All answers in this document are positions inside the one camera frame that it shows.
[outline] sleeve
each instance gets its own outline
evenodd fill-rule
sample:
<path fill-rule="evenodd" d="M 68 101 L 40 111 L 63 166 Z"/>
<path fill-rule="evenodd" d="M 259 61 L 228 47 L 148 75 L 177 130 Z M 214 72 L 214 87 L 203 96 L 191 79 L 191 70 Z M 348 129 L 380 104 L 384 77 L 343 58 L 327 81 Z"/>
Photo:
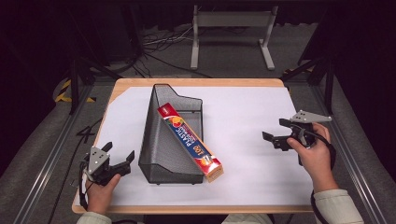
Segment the sleeve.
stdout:
<path fill-rule="evenodd" d="M 111 219 L 94 212 L 86 212 L 79 218 L 77 224 L 111 224 Z"/>
<path fill-rule="evenodd" d="M 266 214 L 230 214 L 221 224 L 273 224 Z"/>
<path fill-rule="evenodd" d="M 364 223 L 346 190 L 325 190 L 314 194 L 314 197 L 319 212 L 329 223 Z"/>

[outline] white paper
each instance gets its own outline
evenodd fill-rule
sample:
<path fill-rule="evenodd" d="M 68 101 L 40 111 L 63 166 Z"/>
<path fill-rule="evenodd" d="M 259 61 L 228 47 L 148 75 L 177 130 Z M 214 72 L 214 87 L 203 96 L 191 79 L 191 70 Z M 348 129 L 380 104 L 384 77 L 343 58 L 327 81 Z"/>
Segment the white paper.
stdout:
<path fill-rule="evenodd" d="M 135 152 L 132 172 L 116 187 L 113 205 L 309 205 L 312 182 L 297 153 L 274 149 L 262 132 L 290 135 L 279 125 L 296 111 L 286 88 L 174 87 L 203 100 L 205 144 L 224 174 L 212 183 L 149 184 L 137 165 L 151 87 L 132 87 L 108 107 L 97 147 L 113 143 L 110 164 Z"/>

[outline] hand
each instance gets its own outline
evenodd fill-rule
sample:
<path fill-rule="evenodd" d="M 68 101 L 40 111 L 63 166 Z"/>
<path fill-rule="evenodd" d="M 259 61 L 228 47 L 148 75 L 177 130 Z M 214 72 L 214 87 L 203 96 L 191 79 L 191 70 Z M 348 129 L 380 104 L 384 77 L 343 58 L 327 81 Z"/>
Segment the hand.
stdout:
<path fill-rule="evenodd" d="M 330 134 L 326 127 L 313 123 L 313 129 L 315 133 L 322 135 L 330 143 Z M 305 170 L 311 176 L 314 192 L 338 189 L 338 185 L 332 176 L 330 151 L 325 143 L 317 139 L 317 142 L 309 149 L 293 138 L 288 138 L 288 143 L 297 151 Z"/>
<path fill-rule="evenodd" d="M 113 190 L 120 182 L 120 175 L 114 175 L 106 186 L 92 183 L 87 179 L 85 188 L 88 194 L 88 212 L 105 215 L 113 197 Z"/>

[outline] metal stand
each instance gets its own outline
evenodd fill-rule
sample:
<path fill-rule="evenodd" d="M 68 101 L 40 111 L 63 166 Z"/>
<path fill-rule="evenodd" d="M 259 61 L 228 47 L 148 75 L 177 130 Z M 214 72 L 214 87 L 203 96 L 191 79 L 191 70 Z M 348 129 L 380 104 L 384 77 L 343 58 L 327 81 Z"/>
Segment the metal stand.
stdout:
<path fill-rule="evenodd" d="M 332 60 L 323 57 L 323 58 L 317 58 L 312 61 L 309 61 L 308 63 L 305 63 L 296 69 L 292 70 L 291 72 L 288 72 L 285 74 L 283 77 L 280 79 L 285 82 L 289 80 L 292 77 L 295 77 L 299 74 L 301 74 L 304 70 L 309 69 L 311 67 L 314 67 L 312 70 L 311 75 L 308 77 L 308 84 L 311 86 L 317 86 L 320 81 L 323 79 L 325 75 L 326 76 L 326 85 L 325 85 L 325 95 L 324 95 L 324 104 L 326 105 L 327 111 L 329 114 L 332 114 L 332 84 L 334 80 L 334 65 L 332 64 Z"/>
<path fill-rule="evenodd" d="M 75 58 L 70 65 L 70 80 L 72 89 L 72 107 L 70 109 L 70 114 L 75 112 L 79 104 L 78 77 L 81 78 L 84 85 L 93 85 L 95 81 L 95 78 L 90 71 L 90 67 L 93 67 L 116 80 L 122 78 L 122 76 L 108 70 L 100 64 L 81 57 Z"/>
<path fill-rule="evenodd" d="M 198 11 L 198 6 L 194 6 L 193 31 L 194 39 L 192 43 L 191 69 L 198 69 L 199 39 L 198 27 L 215 27 L 215 26 L 265 26 L 265 37 L 259 40 L 262 55 L 267 64 L 268 70 L 275 70 L 268 42 L 276 18 L 277 7 L 272 11 L 258 12 L 212 12 Z"/>

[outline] metal mesh organizer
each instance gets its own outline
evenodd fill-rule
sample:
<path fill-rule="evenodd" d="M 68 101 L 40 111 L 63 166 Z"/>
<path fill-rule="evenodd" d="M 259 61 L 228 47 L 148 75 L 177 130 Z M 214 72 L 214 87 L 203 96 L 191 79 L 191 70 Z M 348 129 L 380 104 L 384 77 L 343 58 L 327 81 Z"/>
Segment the metal mesh organizer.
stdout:
<path fill-rule="evenodd" d="M 202 100 L 179 96 L 168 84 L 155 84 L 148 105 L 139 167 L 151 184 L 202 183 L 204 174 L 157 111 L 166 103 L 203 139 Z"/>

